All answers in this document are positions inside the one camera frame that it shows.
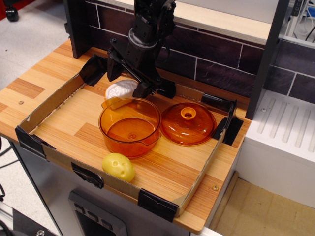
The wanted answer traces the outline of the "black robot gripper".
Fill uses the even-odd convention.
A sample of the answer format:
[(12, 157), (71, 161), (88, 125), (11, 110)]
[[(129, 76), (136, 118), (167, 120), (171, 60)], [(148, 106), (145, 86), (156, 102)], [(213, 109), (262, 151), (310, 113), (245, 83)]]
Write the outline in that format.
[(116, 38), (110, 39), (108, 80), (112, 82), (125, 72), (138, 82), (132, 97), (146, 98), (155, 94), (162, 83), (155, 66), (160, 50), (160, 40), (145, 42), (132, 29), (128, 33), (127, 43)]

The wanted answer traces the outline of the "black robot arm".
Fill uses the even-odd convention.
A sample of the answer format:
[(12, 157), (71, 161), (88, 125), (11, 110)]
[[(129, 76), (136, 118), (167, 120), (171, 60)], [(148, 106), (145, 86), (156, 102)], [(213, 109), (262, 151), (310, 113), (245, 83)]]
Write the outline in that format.
[(117, 79), (123, 72), (138, 82), (132, 96), (146, 98), (159, 93), (173, 98), (176, 86), (160, 77), (156, 60), (166, 37), (173, 33), (173, 0), (136, 0), (134, 2), (135, 21), (128, 32), (128, 42), (111, 39), (108, 51), (107, 77)]

